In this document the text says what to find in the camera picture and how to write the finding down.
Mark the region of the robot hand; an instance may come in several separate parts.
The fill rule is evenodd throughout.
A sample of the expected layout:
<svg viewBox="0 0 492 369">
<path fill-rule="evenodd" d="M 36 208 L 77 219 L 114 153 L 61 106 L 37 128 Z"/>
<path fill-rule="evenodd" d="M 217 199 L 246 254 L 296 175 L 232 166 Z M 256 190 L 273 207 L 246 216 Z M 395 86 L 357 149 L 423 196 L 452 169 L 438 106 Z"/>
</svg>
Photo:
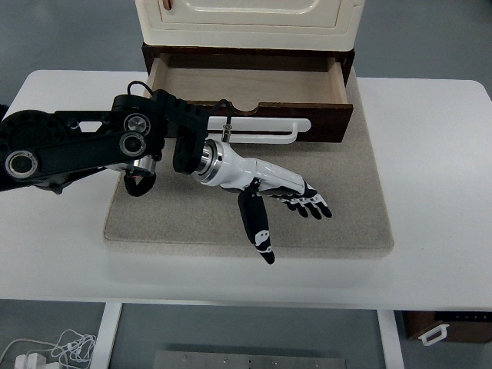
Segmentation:
<svg viewBox="0 0 492 369">
<path fill-rule="evenodd" d="M 218 171 L 211 185 L 238 191 L 238 207 L 249 241 L 268 264 L 275 260 L 263 197 L 269 196 L 303 218 L 331 218 L 320 193 L 299 174 L 257 158 L 243 158 L 216 141 Z"/>
</svg>

